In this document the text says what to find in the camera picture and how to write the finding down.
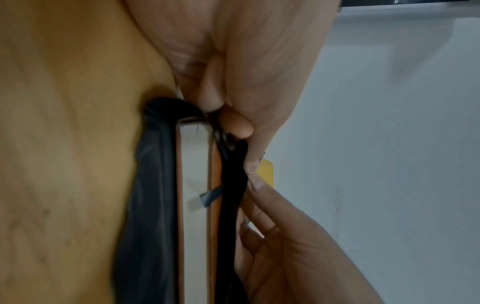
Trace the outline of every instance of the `white wall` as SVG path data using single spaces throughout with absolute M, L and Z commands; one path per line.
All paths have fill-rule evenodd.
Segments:
M 336 23 L 265 157 L 387 303 L 480 302 L 480 19 Z

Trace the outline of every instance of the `yellow object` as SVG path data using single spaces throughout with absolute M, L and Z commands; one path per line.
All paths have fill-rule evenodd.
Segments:
M 266 159 L 262 159 L 258 165 L 258 168 L 256 169 L 256 172 L 267 184 L 272 187 L 274 186 L 274 165 L 272 163 Z

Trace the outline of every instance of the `human hand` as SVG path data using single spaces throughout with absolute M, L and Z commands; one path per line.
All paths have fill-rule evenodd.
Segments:
M 256 174 L 239 212 L 235 271 L 256 303 L 382 303 L 328 233 Z
M 292 113 L 339 0 L 126 0 L 185 99 L 248 138 L 247 172 Z

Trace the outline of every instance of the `hand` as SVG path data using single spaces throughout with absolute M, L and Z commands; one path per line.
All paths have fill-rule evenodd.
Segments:
M 292 113 L 339 0 L 127 0 L 186 100 L 248 138 L 253 172 Z
M 235 271 L 251 304 L 382 303 L 328 233 L 252 174 L 237 218 Z

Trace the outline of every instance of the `black pouch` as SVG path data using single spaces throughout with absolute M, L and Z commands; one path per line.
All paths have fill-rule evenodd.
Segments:
M 137 173 L 112 272 L 117 304 L 179 301 L 176 128 L 184 118 L 205 119 L 197 107 L 178 99 L 156 98 L 145 106 L 135 152 Z M 231 149 L 221 130 L 216 132 L 222 202 L 215 303 L 247 303 L 234 272 L 237 211 L 247 186 L 243 170 L 247 143 L 239 141 Z

